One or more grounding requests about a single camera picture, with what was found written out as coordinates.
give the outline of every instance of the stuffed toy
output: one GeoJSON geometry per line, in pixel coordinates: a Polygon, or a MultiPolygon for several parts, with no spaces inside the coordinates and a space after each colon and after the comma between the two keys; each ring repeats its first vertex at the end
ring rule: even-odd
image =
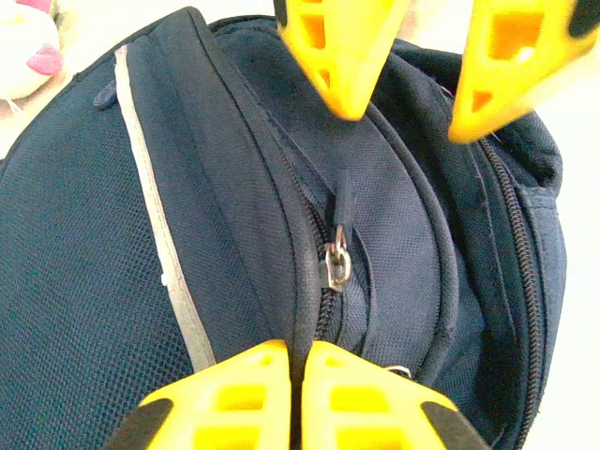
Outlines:
{"type": "Polygon", "coordinates": [[[53,0],[0,0],[0,99],[36,91],[63,67],[53,0]]]}

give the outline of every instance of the reflective strip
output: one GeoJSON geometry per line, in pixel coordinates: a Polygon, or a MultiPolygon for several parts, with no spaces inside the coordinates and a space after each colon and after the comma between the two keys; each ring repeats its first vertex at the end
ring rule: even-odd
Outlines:
{"type": "Polygon", "coordinates": [[[203,324],[198,316],[198,311],[189,294],[188,285],[184,278],[173,237],[162,208],[162,201],[158,194],[157,181],[152,168],[152,160],[148,154],[148,147],[143,136],[142,125],[135,111],[131,86],[129,85],[129,72],[127,62],[128,48],[124,45],[115,52],[116,57],[116,92],[125,119],[127,133],[131,140],[131,151],[138,168],[138,175],[142,183],[143,198],[152,224],[155,242],[157,244],[158,258],[162,266],[162,284],[167,287],[172,309],[175,313],[181,334],[186,342],[187,352],[194,371],[197,372],[215,364],[215,356],[204,331],[203,324]]]}

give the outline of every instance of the pink nose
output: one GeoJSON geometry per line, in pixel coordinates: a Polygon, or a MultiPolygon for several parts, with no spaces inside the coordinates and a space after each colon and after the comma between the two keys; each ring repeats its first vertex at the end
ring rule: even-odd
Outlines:
{"type": "Polygon", "coordinates": [[[63,55],[52,45],[44,44],[42,48],[27,61],[27,66],[40,75],[51,77],[62,70],[63,55]]]}
{"type": "Polygon", "coordinates": [[[19,5],[27,5],[28,7],[49,13],[53,0],[17,0],[17,3],[19,5]]]}

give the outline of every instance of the navy blue backpack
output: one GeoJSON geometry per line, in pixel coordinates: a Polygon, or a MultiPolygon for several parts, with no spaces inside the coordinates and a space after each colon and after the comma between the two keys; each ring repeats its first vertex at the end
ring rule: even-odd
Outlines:
{"type": "Polygon", "coordinates": [[[295,386],[324,339],[522,446],[563,300],[561,157],[535,114],[450,143],[460,62],[397,41],[343,122],[274,19],[188,8],[76,76],[0,164],[0,448],[100,448],[271,338],[295,386]]]}

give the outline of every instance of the zipper pull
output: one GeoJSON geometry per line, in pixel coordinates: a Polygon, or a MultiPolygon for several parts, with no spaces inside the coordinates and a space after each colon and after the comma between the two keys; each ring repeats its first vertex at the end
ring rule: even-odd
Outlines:
{"type": "Polygon", "coordinates": [[[350,172],[344,170],[339,175],[334,214],[335,240],[325,244],[325,261],[319,264],[321,287],[341,293],[344,284],[350,279],[353,263],[348,246],[353,236],[354,187],[350,172]]]}

